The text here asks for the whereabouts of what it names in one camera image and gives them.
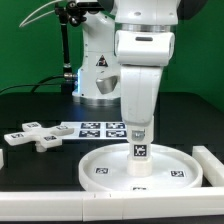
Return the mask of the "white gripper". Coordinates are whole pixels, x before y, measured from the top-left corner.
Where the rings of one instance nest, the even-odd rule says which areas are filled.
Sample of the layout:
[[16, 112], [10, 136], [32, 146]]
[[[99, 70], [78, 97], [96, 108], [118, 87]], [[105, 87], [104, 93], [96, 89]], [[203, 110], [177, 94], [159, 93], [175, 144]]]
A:
[[153, 141], [153, 114], [160, 80], [173, 55], [174, 42], [172, 32], [116, 32], [115, 54], [121, 65], [121, 116], [130, 143]]

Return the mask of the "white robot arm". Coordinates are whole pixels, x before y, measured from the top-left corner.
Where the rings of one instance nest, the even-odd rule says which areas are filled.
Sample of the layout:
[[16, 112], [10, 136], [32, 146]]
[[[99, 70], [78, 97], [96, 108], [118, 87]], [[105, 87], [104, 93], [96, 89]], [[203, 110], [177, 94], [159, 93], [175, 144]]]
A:
[[84, 34], [75, 96], [88, 104], [120, 102], [128, 142], [152, 142], [161, 76], [174, 52], [171, 28], [207, 1], [75, 0]]

